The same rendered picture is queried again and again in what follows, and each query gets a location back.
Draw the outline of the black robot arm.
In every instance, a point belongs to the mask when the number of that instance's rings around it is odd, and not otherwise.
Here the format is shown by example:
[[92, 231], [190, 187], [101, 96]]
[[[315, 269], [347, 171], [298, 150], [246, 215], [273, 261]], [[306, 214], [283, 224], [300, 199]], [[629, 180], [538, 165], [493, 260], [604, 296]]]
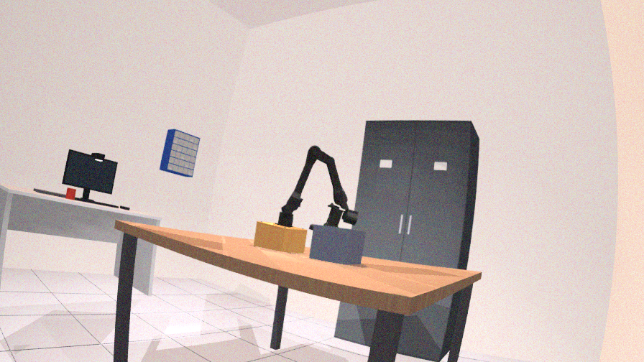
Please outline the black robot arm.
[[349, 207], [347, 205], [348, 198], [346, 196], [346, 193], [344, 192], [344, 189], [341, 186], [339, 175], [335, 165], [335, 159], [327, 155], [327, 153], [321, 151], [320, 147], [316, 145], [311, 146], [310, 149], [308, 150], [305, 166], [303, 168], [303, 171], [301, 172], [298, 183], [292, 195], [287, 200], [286, 205], [282, 206], [282, 212], [280, 212], [279, 220], [278, 220], [278, 223], [276, 224], [280, 226], [293, 227], [292, 213], [293, 211], [297, 210], [298, 207], [300, 207], [300, 204], [303, 201], [303, 199], [300, 198], [301, 193], [303, 191], [305, 183], [308, 179], [308, 176], [316, 160], [319, 160], [327, 165], [328, 173], [330, 175], [331, 183], [333, 186], [333, 200], [335, 204], [340, 205], [340, 207], [345, 210], [345, 211], [339, 210], [339, 207], [332, 203], [328, 205], [328, 207], [331, 208], [331, 211], [329, 213], [329, 218], [340, 221], [342, 216], [343, 222], [355, 225], [359, 212], [349, 210]]

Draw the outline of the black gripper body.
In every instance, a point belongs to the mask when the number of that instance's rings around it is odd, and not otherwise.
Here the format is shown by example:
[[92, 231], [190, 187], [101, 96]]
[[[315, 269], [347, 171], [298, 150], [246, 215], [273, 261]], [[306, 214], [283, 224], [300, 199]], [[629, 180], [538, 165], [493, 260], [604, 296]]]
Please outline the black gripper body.
[[[339, 225], [339, 222], [340, 222], [340, 221], [334, 220], [334, 219], [332, 219], [332, 218], [328, 218], [328, 219], [327, 219], [327, 222], [328, 222], [328, 220], [330, 220], [332, 224], [337, 223], [337, 224]], [[314, 224], [311, 224], [311, 225], [309, 226], [309, 229], [313, 230], [313, 226], [314, 226]]]

